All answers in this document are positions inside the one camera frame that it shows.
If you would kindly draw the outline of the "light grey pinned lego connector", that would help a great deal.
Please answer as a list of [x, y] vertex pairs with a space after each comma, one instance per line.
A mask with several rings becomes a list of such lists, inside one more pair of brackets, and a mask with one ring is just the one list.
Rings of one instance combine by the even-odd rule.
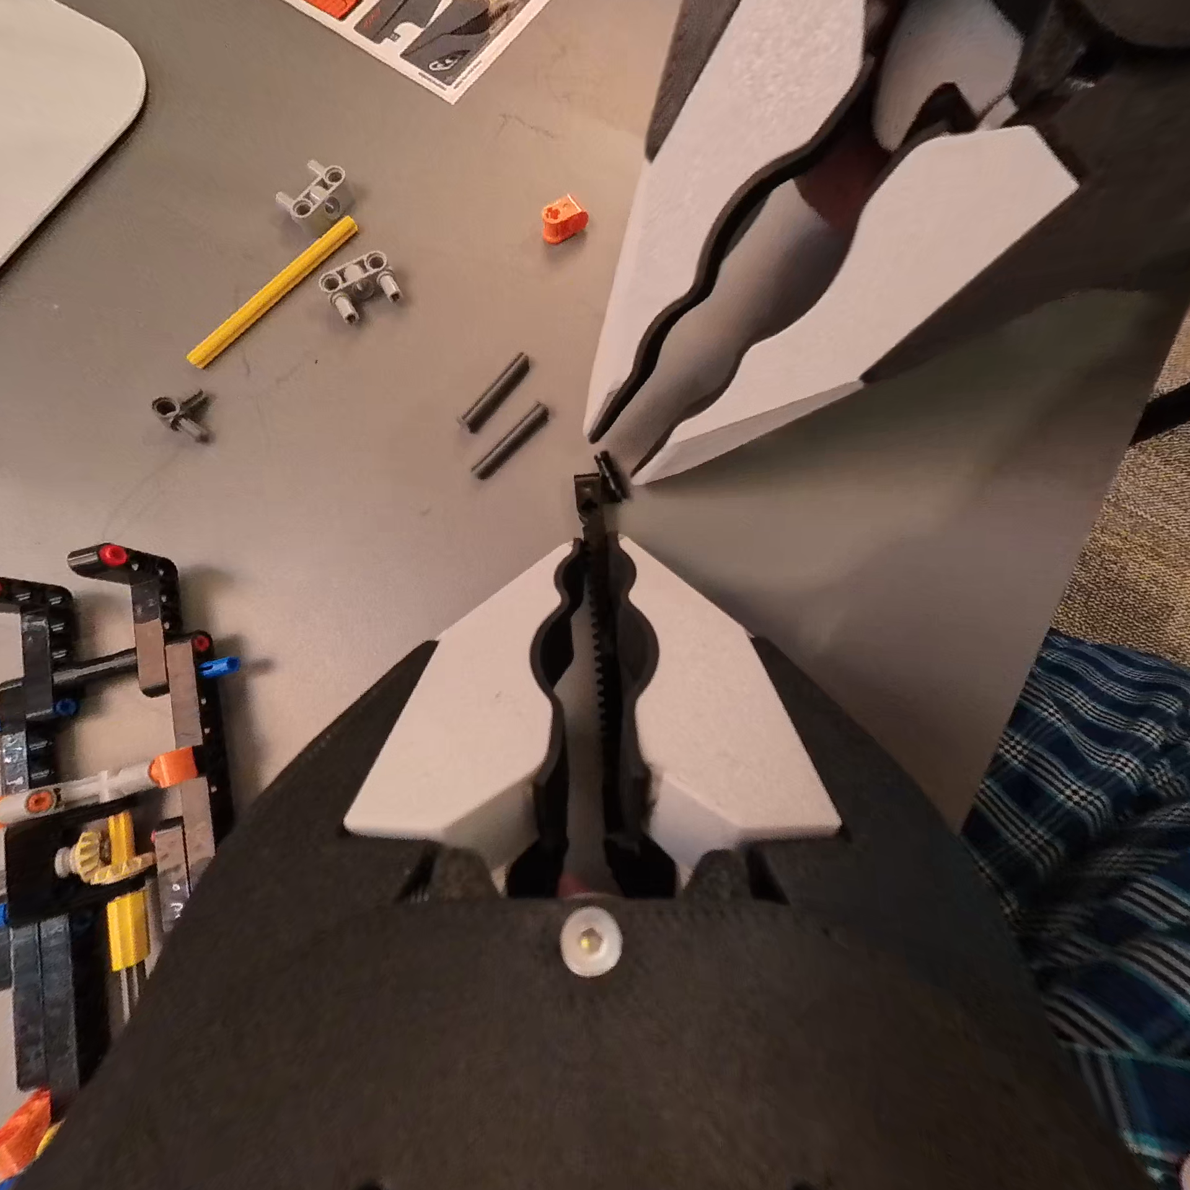
[[381, 296], [390, 303], [400, 303], [404, 298], [390, 259], [380, 250], [371, 250], [323, 272], [317, 286], [349, 326], [361, 320], [363, 305], [371, 299]]

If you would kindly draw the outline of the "black metal table leg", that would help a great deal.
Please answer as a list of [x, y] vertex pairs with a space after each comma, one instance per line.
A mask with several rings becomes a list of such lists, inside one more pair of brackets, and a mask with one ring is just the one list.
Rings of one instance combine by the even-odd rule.
[[1186, 381], [1174, 390], [1155, 395], [1146, 404], [1129, 446], [1135, 448], [1187, 425], [1189, 393], [1190, 383]]

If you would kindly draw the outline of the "white stand base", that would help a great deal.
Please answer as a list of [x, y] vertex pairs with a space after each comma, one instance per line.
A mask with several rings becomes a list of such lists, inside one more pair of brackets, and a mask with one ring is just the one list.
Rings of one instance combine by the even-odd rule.
[[139, 116], [130, 43], [55, 2], [1, 3], [1, 264]]

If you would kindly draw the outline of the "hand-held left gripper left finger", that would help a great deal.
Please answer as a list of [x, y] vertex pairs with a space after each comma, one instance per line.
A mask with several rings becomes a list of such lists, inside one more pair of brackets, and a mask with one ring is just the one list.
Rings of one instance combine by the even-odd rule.
[[442, 632], [346, 832], [468, 850], [504, 871], [510, 897], [553, 897], [570, 849], [557, 686], [584, 597], [585, 550], [571, 541]]

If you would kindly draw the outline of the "yellow lego axle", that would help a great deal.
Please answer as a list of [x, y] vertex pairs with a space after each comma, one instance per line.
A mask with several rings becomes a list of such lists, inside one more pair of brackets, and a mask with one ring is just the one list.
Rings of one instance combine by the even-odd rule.
[[296, 289], [310, 274], [327, 262], [358, 234], [360, 225], [353, 216], [344, 216], [323, 233], [298, 258], [290, 261], [266, 285], [207, 335], [187, 354], [186, 361], [196, 369], [207, 369], [217, 357], [247, 335], [276, 305]]

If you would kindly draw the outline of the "dark grey lego connector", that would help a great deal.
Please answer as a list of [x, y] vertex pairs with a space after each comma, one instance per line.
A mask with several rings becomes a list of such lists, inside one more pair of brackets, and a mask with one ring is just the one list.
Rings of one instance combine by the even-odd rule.
[[150, 408], [163, 427], [196, 444], [205, 445], [214, 441], [214, 434], [205, 424], [205, 415], [213, 403], [214, 397], [210, 393], [198, 390], [186, 397], [157, 397]]

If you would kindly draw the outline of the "black lego chassis assembly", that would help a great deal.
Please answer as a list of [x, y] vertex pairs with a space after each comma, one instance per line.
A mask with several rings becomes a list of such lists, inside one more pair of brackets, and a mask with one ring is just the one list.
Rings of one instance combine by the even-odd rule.
[[[14, 1080], [26, 1101], [3, 1124], [3, 1187], [48, 1145], [126, 1024], [154, 945], [177, 925], [234, 823], [218, 658], [184, 626], [174, 563], [111, 541], [68, 556], [75, 577], [129, 594], [133, 645], [78, 655], [60, 585], [4, 575], [21, 673], [3, 682], [3, 990]], [[62, 778], [57, 743], [86, 696], [125, 677], [169, 703], [173, 745]]]

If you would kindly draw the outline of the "two dark grey axles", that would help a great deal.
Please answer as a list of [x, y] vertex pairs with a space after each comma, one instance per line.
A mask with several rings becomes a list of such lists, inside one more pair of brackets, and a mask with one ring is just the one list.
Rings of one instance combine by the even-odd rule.
[[536, 403], [472, 468], [470, 475], [479, 482], [494, 476], [499, 469], [519, 454], [527, 442], [534, 438], [545, 424], [550, 422], [551, 411], [547, 405]]

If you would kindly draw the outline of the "lego sticker sheet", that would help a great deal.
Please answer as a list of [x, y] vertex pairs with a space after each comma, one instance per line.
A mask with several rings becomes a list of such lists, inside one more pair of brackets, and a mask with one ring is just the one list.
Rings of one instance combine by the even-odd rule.
[[458, 104], [545, 6], [545, 2], [288, 3], [449, 105]]

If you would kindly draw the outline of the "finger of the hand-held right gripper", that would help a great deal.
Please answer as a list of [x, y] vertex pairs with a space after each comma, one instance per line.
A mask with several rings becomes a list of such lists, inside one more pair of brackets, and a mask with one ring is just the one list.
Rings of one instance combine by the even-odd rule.
[[649, 485], [810, 415], [866, 374], [1078, 189], [1030, 125], [918, 143], [867, 203], [823, 296], [741, 359], [635, 471]]
[[633, 405], [670, 332], [715, 286], [757, 206], [798, 180], [853, 228], [942, 97], [965, 131], [1007, 95], [997, 3], [683, 3], [589, 378], [585, 437]]

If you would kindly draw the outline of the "black lego rack gear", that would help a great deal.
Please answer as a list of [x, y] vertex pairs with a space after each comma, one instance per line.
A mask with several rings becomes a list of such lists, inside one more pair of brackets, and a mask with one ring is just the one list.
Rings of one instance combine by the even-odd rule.
[[574, 489], [587, 558], [605, 836], [629, 847], [643, 830], [647, 785], [635, 728], [630, 561], [608, 526], [602, 478], [579, 473]]

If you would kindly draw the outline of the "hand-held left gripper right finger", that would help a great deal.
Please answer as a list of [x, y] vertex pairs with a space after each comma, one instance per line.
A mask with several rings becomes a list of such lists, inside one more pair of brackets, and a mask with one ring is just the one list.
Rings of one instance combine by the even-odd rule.
[[832, 839], [842, 818], [757, 641], [642, 546], [605, 546], [605, 857], [669, 898], [717, 852]]

